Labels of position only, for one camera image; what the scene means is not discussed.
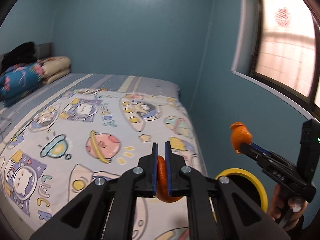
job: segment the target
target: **blue wall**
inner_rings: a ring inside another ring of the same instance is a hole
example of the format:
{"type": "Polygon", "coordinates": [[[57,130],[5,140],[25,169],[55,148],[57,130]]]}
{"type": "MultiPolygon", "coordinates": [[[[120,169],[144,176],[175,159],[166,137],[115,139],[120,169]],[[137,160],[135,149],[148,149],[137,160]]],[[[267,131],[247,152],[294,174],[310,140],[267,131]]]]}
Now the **blue wall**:
{"type": "Polygon", "coordinates": [[[52,41],[72,71],[141,75],[181,88],[188,107],[212,0],[62,0],[52,41]]]}
{"type": "MultiPolygon", "coordinates": [[[[227,168],[243,168],[255,174],[269,199],[274,182],[253,160],[237,155],[230,143],[233,122],[243,122],[253,141],[296,163],[301,126],[306,118],[287,103],[230,72],[236,48],[241,0],[216,0],[204,68],[191,109],[191,117],[210,177],[227,168]]],[[[320,185],[320,169],[314,177],[320,185]]],[[[320,194],[305,212],[310,223],[320,206],[320,194]]]]}
{"type": "Polygon", "coordinates": [[[0,54],[18,45],[51,40],[58,0],[18,0],[0,27],[0,54]]]}

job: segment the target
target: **folded quilt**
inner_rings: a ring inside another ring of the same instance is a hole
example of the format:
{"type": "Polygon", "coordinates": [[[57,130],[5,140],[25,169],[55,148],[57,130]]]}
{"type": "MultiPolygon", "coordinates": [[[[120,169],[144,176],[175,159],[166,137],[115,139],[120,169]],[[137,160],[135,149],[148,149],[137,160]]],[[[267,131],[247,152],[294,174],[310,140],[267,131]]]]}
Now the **folded quilt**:
{"type": "Polygon", "coordinates": [[[14,103],[18,102],[20,99],[22,99],[22,98],[26,97],[28,94],[32,93],[34,90],[36,90],[40,86],[41,86],[41,83],[37,83],[33,87],[25,90],[24,92],[22,92],[18,95],[15,95],[12,98],[4,98],[3,106],[9,107],[9,106],[13,105],[14,103]]]}
{"type": "Polygon", "coordinates": [[[12,98],[38,84],[43,71],[39,63],[16,65],[10,72],[0,77],[1,98],[12,98]]]}
{"type": "Polygon", "coordinates": [[[45,84],[51,84],[53,81],[64,77],[65,75],[70,73],[70,68],[66,68],[64,70],[59,71],[58,73],[55,73],[54,75],[44,79],[45,84]]]}
{"type": "Polygon", "coordinates": [[[68,57],[49,57],[45,60],[38,61],[42,65],[44,78],[50,77],[59,71],[70,66],[70,59],[68,57]]]}

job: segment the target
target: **finger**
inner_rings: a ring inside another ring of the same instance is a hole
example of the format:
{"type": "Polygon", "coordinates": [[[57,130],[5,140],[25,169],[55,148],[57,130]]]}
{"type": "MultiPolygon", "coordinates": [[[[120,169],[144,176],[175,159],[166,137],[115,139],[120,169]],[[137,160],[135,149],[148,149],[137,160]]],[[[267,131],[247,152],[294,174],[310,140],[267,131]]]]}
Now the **finger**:
{"type": "Polygon", "coordinates": [[[281,217],[281,210],[278,207],[273,207],[269,214],[271,217],[278,219],[281,217]]]}
{"type": "Polygon", "coordinates": [[[281,186],[280,186],[279,184],[276,184],[276,185],[275,185],[275,189],[274,189],[274,191],[273,191],[273,195],[274,195],[274,196],[278,196],[279,193],[280,193],[280,190],[281,190],[281,186]]]}
{"type": "Polygon", "coordinates": [[[302,214],[304,213],[304,211],[306,210],[307,205],[308,205],[308,202],[305,201],[305,202],[302,204],[301,207],[294,207],[294,208],[293,208],[293,214],[292,214],[292,217],[290,218],[290,221],[296,221],[296,220],[298,220],[298,219],[302,216],[302,214]]]}
{"type": "Polygon", "coordinates": [[[275,197],[273,204],[280,209],[284,208],[284,200],[279,196],[275,197]]]}
{"type": "Polygon", "coordinates": [[[286,226],[283,228],[284,231],[289,231],[291,230],[292,228],[294,228],[299,222],[299,219],[295,220],[294,222],[288,222],[286,224],[286,226]]]}
{"type": "Polygon", "coordinates": [[[292,208],[294,213],[301,211],[304,203],[305,203],[305,200],[301,197],[292,197],[288,201],[288,205],[290,208],[292,208]]]}

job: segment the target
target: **cartoon print bedsheet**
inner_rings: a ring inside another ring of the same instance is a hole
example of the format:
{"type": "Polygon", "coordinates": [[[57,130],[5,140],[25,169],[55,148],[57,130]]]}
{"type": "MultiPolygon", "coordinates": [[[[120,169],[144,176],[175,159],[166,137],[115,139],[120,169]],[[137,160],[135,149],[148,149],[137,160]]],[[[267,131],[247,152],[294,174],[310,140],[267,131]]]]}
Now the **cartoon print bedsheet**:
{"type": "MultiPolygon", "coordinates": [[[[18,129],[0,155],[0,190],[37,230],[97,177],[115,179],[170,140],[202,173],[188,114],[172,97],[100,89],[70,90],[18,129]]],[[[185,198],[137,199],[132,239],[188,238],[185,198]]]]}

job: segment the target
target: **pink planet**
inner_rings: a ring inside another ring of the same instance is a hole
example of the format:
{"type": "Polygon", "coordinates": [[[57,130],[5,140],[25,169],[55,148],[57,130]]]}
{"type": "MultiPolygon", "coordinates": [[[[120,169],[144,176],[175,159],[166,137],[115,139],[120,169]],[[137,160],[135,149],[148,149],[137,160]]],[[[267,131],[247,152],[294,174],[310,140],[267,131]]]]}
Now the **pink planet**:
{"type": "Polygon", "coordinates": [[[97,158],[104,163],[110,163],[111,158],[115,156],[121,148],[120,140],[109,133],[95,133],[91,132],[91,137],[87,140],[86,150],[93,157],[97,158]]]}

